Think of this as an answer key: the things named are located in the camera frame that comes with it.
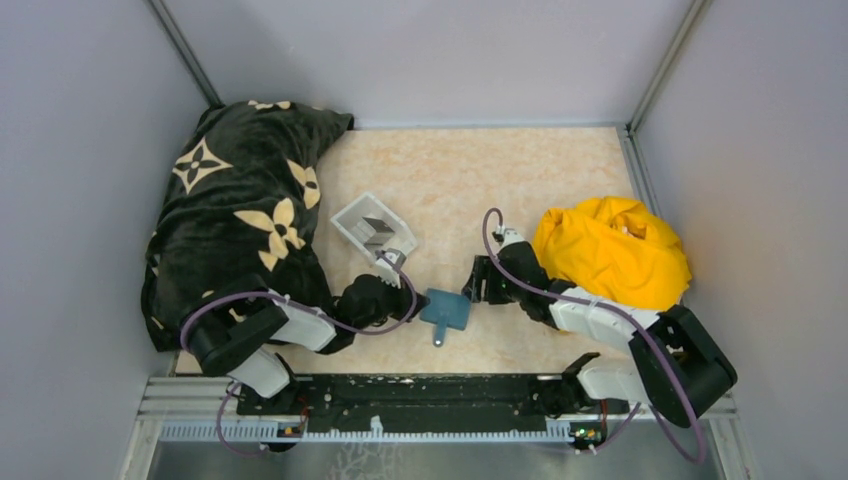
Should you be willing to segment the blue leather card holder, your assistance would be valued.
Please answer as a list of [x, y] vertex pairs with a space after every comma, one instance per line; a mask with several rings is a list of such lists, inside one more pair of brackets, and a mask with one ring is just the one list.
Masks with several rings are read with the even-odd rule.
[[428, 304], [421, 310], [419, 318], [433, 326], [432, 344], [441, 348], [449, 330], [466, 330], [471, 302], [461, 294], [435, 288], [428, 288], [425, 296]]

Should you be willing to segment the white plastic card tray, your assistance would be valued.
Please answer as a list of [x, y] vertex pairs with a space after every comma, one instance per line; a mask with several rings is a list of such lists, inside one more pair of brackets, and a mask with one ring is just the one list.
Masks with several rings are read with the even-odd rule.
[[362, 193], [330, 221], [370, 263], [378, 260], [378, 251], [397, 250], [408, 257], [419, 244], [408, 224], [371, 192]]

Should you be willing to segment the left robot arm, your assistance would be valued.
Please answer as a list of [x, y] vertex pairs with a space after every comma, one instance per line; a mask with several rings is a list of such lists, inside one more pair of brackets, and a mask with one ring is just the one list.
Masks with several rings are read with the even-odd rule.
[[179, 344], [195, 357], [204, 375], [228, 376], [253, 389], [277, 414], [292, 411], [300, 399], [294, 374], [265, 345], [296, 345], [332, 355], [359, 336], [397, 330], [429, 304], [406, 275], [394, 285], [378, 276], [355, 278], [327, 309], [306, 305], [271, 289], [256, 275], [215, 294], [183, 321]]

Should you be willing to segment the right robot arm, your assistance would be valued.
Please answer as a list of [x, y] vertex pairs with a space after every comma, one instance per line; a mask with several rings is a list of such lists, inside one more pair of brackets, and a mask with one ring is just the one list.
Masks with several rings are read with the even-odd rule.
[[516, 303], [535, 322], [621, 352], [619, 358], [594, 352], [573, 368], [563, 398], [576, 412], [602, 399], [624, 400], [687, 428], [738, 381], [735, 367], [687, 307], [631, 307], [553, 279], [526, 241], [495, 256], [475, 256], [462, 293], [473, 303]]

